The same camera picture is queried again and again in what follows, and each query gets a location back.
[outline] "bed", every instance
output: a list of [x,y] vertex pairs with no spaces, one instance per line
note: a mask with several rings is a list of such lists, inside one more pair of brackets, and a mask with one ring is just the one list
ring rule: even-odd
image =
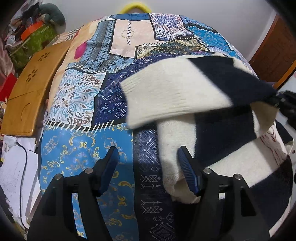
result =
[[[162,184],[156,127],[128,128],[119,83],[151,63],[181,55],[222,53],[251,66],[212,27],[182,15],[106,16],[59,41],[74,36],[53,79],[44,117],[42,192],[55,174],[77,175],[115,146],[120,162],[108,191],[97,198],[113,240],[177,240],[174,203]],[[77,232],[86,237],[77,194],[72,200]],[[287,210],[285,205],[269,226],[283,221]]]

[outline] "white wall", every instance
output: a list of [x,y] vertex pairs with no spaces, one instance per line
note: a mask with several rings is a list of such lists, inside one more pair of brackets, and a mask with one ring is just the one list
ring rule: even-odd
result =
[[245,58],[250,61],[251,58],[253,57],[253,55],[256,53],[257,49],[260,47],[261,43],[263,42],[263,40],[265,39],[266,34],[268,33],[272,23],[274,22],[274,18],[276,17],[276,11],[272,11],[270,14],[270,17],[267,21],[267,24],[265,25],[265,28],[262,32],[262,34],[260,35],[257,43],[255,44],[254,48],[251,50],[251,52],[249,53],[249,55],[245,56]]
[[[133,0],[43,0],[58,6],[66,31],[105,15],[119,13]],[[152,12],[185,15],[213,27],[249,58],[261,37],[272,8],[265,0],[143,0]]]

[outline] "black object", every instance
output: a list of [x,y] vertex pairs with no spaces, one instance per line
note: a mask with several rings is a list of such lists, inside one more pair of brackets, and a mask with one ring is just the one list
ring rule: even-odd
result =
[[[100,197],[107,190],[118,162],[118,150],[112,146],[105,158],[98,160],[93,168],[87,168],[79,175],[72,177],[56,174],[37,207],[27,241],[98,239],[112,241],[96,197]],[[79,208],[87,239],[78,236],[76,231],[72,193],[78,193]]]
[[276,129],[283,143],[286,145],[287,143],[293,141],[293,137],[289,134],[286,128],[284,128],[284,126],[281,123],[279,123],[277,120],[275,120],[275,122],[276,122]]
[[296,2],[293,0],[267,0],[267,2],[281,15],[286,21],[290,30],[296,37]]
[[22,20],[22,25],[26,25],[28,18],[32,17],[32,16],[36,16],[35,14],[35,10],[39,8],[39,3],[35,3],[34,5],[30,6],[26,11],[24,11],[24,13],[21,16],[21,20]]
[[18,145],[19,147],[22,147],[22,148],[24,149],[25,154],[26,154],[26,162],[25,162],[24,170],[22,171],[22,179],[21,179],[21,181],[20,181],[20,221],[21,221],[22,226],[24,227],[24,229],[25,229],[25,230],[28,230],[28,229],[25,227],[24,223],[22,222],[22,184],[23,184],[23,182],[24,182],[25,172],[26,172],[26,168],[27,168],[28,153],[27,153],[27,150],[26,150],[26,149],[25,149],[20,143],[18,143],[18,142],[16,142],[16,143],[17,143],[17,145]]
[[[227,177],[216,174],[210,168],[202,168],[185,146],[179,148],[178,158],[190,190],[193,190],[196,196],[201,196],[200,207],[185,241],[270,239],[267,225],[255,204],[250,188],[240,174]],[[222,225],[216,219],[219,193],[225,193]]]
[[13,223],[8,219],[4,210],[0,206],[0,234],[1,240],[5,241],[25,241],[24,237],[15,228]]
[[17,29],[14,31],[14,35],[15,35],[15,40],[19,41],[20,40],[20,36],[22,35],[22,33],[26,30],[26,27],[24,25],[20,25],[17,27]]
[[281,91],[266,99],[266,102],[279,108],[280,112],[288,118],[287,123],[296,130],[296,93]]

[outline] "stack of papers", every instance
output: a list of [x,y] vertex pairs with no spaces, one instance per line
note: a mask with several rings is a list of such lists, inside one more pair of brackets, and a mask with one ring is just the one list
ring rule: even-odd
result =
[[21,218],[25,227],[29,228],[41,193],[37,178],[38,155],[28,149],[27,154],[27,167],[22,185],[21,214],[20,184],[26,161],[26,153],[22,147],[12,146],[6,153],[5,160],[0,168],[0,185],[8,199],[8,205],[12,209],[13,216]]

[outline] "paper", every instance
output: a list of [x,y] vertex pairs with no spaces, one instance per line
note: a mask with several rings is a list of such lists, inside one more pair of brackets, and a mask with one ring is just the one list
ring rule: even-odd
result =
[[5,135],[3,137],[1,161],[4,162],[6,153],[10,150],[12,146],[16,145],[16,142],[20,143],[24,148],[30,151],[35,151],[36,149],[36,139],[33,137],[13,137]]
[[30,212],[31,201],[29,202],[36,187],[36,174],[38,167],[38,155],[34,152],[27,150],[28,161],[26,172],[22,185],[22,215],[20,215],[20,184],[22,179],[22,173],[26,161],[26,153],[22,147],[13,146],[6,153],[5,161],[0,168],[0,185],[9,201],[9,206],[14,213],[18,214],[24,225],[29,228],[27,223],[26,211]]

